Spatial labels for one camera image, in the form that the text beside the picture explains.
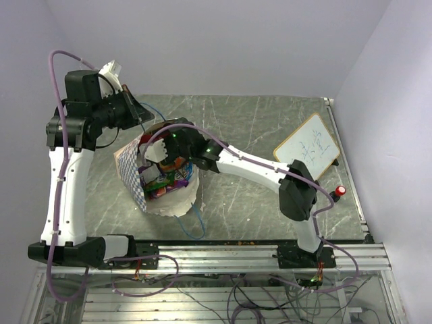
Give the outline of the green snack packet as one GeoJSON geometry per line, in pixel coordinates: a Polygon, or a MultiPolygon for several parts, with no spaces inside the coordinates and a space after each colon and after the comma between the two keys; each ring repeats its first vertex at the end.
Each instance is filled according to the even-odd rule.
{"type": "Polygon", "coordinates": [[[169,172],[169,173],[162,173],[156,180],[148,183],[144,186],[145,192],[150,192],[153,190],[157,190],[163,187],[166,187],[166,185],[175,179],[175,171],[169,172]]]}

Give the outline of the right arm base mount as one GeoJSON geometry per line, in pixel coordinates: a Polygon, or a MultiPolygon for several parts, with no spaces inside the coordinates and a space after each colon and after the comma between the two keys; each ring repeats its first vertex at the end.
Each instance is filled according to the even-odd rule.
{"type": "Polygon", "coordinates": [[[332,269],[336,267],[333,249],[324,247],[322,244],[316,252],[304,251],[296,243],[279,245],[272,257],[277,259],[280,269],[318,269],[319,266],[332,269]]]}

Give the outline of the checkered paper bag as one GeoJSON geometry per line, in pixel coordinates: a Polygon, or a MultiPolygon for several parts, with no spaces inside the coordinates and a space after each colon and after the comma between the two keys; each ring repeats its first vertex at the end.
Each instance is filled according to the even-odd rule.
{"type": "Polygon", "coordinates": [[[194,205],[200,184],[198,167],[181,157],[176,157],[170,163],[147,159],[156,153],[155,146],[161,142],[161,137],[157,137],[148,149],[144,148],[145,144],[158,128],[168,122],[163,117],[161,122],[144,130],[114,153],[117,175],[141,211],[160,217],[173,217],[189,238],[201,240],[205,236],[205,225],[200,210],[194,205]],[[181,221],[181,217],[190,210],[198,217],[201,235],[195,236],[188,232],[181,221]]]}

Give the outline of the orange snack packet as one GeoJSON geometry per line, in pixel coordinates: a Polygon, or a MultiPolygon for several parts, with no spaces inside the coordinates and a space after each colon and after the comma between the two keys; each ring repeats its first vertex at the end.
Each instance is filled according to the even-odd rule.
{"type": "Polygon", "coordinates": [[[172,171],[179,169],[181,166],[183,166],[183,164],[185,164],[185,159],[178,157],[173,162],[168,163],[168,164],[164,164],[164,163],[160,162],[159,163],[159,169],[163,173],[169,173],[169,172],[172,172],[172,171]]]}

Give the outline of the aluminium rail frame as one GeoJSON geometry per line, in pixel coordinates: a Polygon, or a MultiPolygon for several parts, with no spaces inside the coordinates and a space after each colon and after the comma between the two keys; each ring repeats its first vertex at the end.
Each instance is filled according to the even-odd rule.
{"type": "Polygon", "coordinates": [[[278,195],[250,180],[198,169],[195,206],[205,236],[185,240],[173,217],[141,211],[117,175],[114,153],[162,120],[104,128],[86,183],[90,237],[131,235],[155,243],[154,270],[47,265],[33,323],[405,323],[384,245],[362,214],[329,100],[294,97],[156,97],[169,124],[191,122],[236,149],[276,161],[274,149],[312,114],[323,119],[339,157],[314,180],[313,220],[336,267],[280,269],[272,255],[297,245],[278,195]],[[339,185],[346,193],[334,202],[339,185]]]}

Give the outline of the red emergency stop button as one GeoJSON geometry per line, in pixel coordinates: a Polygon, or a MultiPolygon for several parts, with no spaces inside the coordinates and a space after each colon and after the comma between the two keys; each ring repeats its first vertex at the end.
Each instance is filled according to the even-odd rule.
{"type": "Polygon", "coordinates": [[[338,202],[343,195],[346,193],[346,187],[343,185],[339,185],[335,188],[334,191],[331,192],[330,196],[332,197],[333,201],[336,203],[338,202]]]}

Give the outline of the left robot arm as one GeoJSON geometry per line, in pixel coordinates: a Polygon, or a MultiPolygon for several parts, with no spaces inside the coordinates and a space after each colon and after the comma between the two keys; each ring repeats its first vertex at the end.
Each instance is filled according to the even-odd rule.
{"type": "Polygon", "coordinates": [[[50,265],[93,268],[114,259],[120,267],[130,268],[138,258],[131,235],[86,233],[86,183],[103,129],[127,130],[154,115],[119,81],[117,67],[68,72],[65,89],[66,98],[46,126],[49,208],[40,240],[28,247],[28,257],[50,265]]]}

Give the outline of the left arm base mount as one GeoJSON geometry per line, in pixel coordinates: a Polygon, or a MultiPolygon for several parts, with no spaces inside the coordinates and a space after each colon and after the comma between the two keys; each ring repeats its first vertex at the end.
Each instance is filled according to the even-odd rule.
{"type": "Polygon", "coordinates": [[[154,270],[159,263],[159,247],[152,242],[137,241],[135,247],[131,248],[123,256],[126,261],[103,261],[98,269],[140,269],[154,270]]]}

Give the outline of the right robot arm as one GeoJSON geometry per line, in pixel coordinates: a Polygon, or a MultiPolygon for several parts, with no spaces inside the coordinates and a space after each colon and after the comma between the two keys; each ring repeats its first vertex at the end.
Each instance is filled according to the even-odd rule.
{"type": "Polygon", "coordinates": [[[306,165],[286,164],[242,152],[188,121],[166,123],[157,131],[165,145],[165,159],[182,157],[203,171],[226,173],[258,183],[279,197],[279,210],[294,224],[298,261],[312,267],[321,260],[319,231],[313,220],[319,185],[306,165]]]}

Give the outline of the purple chocolate pack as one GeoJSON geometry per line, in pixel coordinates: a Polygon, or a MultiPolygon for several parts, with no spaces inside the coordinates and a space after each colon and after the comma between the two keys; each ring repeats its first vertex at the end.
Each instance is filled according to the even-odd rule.
{"type": "Polygon", "coordinates": [[[188,185],[189,185],[189,181],[187,179],[173,180],[166,185],[165,189],[166,192],[171,192],[180,188],[185,188],[188,185]]]}

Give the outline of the small whiteboard yellow frame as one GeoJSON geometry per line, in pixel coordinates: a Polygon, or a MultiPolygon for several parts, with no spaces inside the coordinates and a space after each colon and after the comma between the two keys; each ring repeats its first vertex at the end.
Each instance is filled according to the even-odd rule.
{"type": "Polygon", "coordinates": [[[340,149],[318,113],[312,114],[273,151],[278,162],[303,162],[314,180],[318,180],[339,155],[340,149]]]}

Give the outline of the purple snack pack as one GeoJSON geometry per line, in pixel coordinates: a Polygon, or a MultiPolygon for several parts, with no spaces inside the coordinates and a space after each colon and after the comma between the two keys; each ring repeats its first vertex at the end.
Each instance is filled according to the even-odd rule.
{"type": "Polygon", "coordinates": [[[140,167],[138,173],[140,181],[144,186],[156,180],[161,175],[159,168],[155,164],[140,167]]]}

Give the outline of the pink crisps bag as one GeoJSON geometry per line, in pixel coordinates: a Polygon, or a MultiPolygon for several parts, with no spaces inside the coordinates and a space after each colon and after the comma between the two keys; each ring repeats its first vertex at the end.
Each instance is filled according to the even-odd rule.
{"type": "Polygon", "coordinates": [[[151,139],[151,137],[152,137],[152,134],[143,134],[140,137],[140,142],[138,145],[140,146],[142,144],[146,144],[151,139]]]}

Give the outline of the blue snack packet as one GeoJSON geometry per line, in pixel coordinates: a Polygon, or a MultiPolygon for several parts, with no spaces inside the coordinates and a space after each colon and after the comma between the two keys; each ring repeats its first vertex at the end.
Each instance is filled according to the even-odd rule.
{"type": "Polygon", "coordinates": [[[179,169],[175,170],[175,179],[176,180],[189,180],[194,173],[194,165],[192,162],[188,161],[183,164],[179,169]]]}

